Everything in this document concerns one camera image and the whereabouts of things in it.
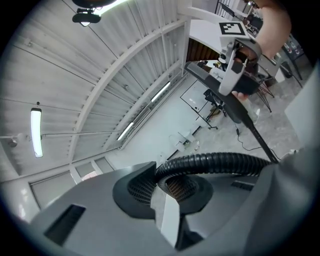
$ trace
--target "mesh grille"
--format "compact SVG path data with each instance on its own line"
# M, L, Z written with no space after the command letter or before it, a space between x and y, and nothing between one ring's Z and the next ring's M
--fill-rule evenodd
M128 191L137 201L150 206L155 187L154 175L143 172L129 182Z
M166 181L172 196L178 203L194 195L198 189L198 184L188 176L172 177Z

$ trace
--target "ceiling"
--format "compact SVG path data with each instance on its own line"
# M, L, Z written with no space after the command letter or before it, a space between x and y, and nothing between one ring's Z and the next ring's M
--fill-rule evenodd
M34 174L120 147L117 131L181 78L185 21L176 1L129 0L87 27L72 22L77 8L71 0L42 1L1 59L0 136L30 135L37 102L43 134L41 158L31 141L14 148L1 141L2 180L11 169ZM115 132L72 135L106 131Z

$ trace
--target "black vent slot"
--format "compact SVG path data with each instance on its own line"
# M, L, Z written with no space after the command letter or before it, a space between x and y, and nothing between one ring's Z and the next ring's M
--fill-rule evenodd
M231 186L236 187L238 189L247 190L247 191L251 191L254 188L253 184L241 182L238 180L232 182Z
M86 208L84 207L74 204L70 205L44 235L57 245L62 246L85 210Z

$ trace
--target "whiteboard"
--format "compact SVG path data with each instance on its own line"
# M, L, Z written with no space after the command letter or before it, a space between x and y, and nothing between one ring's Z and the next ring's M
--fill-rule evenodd
M202 82L197 80L180 98L188 103L194 110L200 112L208 102L204 95L207 89L208 88Z

